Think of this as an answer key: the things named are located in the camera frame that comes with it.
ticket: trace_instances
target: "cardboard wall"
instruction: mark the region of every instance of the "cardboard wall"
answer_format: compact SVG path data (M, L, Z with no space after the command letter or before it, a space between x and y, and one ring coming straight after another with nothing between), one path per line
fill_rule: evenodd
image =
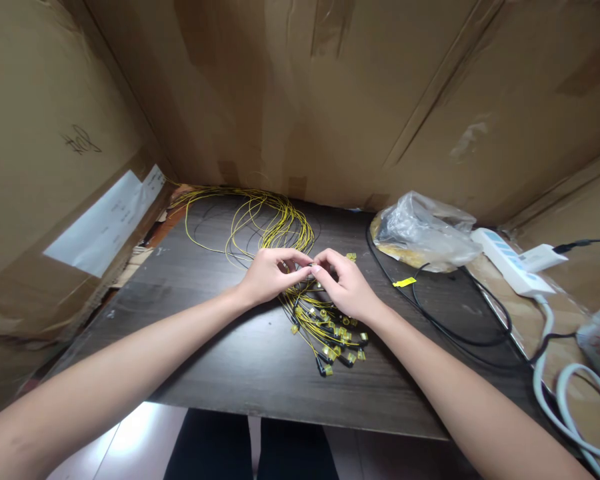
M523 249L600 238L600 159L557 185L517 219L513 238ZM565 254L569 261L545 272L592 313L600 309L600 243Z
M128 170L169 168L102 54L60 2L0 2L0 335L55 339L80 317L110 274L42 252Z
M376 190L500 225L600 155L600 2L505 2Z
M188 183L496 225L600 154L600 2L85 1Z
M361 207L484 2L86 3L182 181Z

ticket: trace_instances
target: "white power strip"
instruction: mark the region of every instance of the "white power strip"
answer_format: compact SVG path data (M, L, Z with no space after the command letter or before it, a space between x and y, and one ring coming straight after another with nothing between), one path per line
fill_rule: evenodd
M555 293L542 278L525 270L518 254L496 232L479 228L471 232L471 239L482 245L485 255L518 295L533 298Z

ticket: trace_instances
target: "right hand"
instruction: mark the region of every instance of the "right hand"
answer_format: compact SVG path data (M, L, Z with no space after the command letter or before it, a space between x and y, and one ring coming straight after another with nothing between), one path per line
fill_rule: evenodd
M313 276L320 282L338 309L363 322L378 317L384 304L373 292L358 266L332 249L320 252L311 268ZM338 274L335 281L330 274L331 265Z

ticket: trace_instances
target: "black pants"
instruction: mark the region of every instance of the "black pants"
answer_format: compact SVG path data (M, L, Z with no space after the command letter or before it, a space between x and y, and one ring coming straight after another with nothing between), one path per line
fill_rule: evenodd
M258 480L338 480L319 425L262 419ZM253 480L249 424L244 415L187 412L165 480Z

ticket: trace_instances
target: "dark wood table surface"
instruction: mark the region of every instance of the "dark wood table surface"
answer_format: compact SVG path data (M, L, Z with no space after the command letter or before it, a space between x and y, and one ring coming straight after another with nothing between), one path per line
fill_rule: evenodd
M198 242L224 250L240 197L198 201L189 211L189 232ZM378 296L406 320L476 370L522 410L547 427L531 390L531 372L485 367L449 344L391 286L369 250L365 233L372 215L294 202L317 235L312 253L331 247L355 252L357 264ZM262 212L261 220L273 214ZM245 228L239 245L257 249L257 236ZM394 279L414 269L379 253ZM164 317L210 299L243 276L224 254L204 250L187 237L182 220L131 280L64 354L54 375L116 340ZM480 292L464 274L424 272L418 295L428 310L456 332L490 339L502 331ZM336 362L332 377L319 376L307 344L293 336L277 300L264 304L222 330L186 361L150 401L261 417L398 433L432 439L448 434L434 410L392 353L371 332L367 360L348 369ZM358 332L365 331L363 325ZM494 362L520 356L510 343L476 352Z

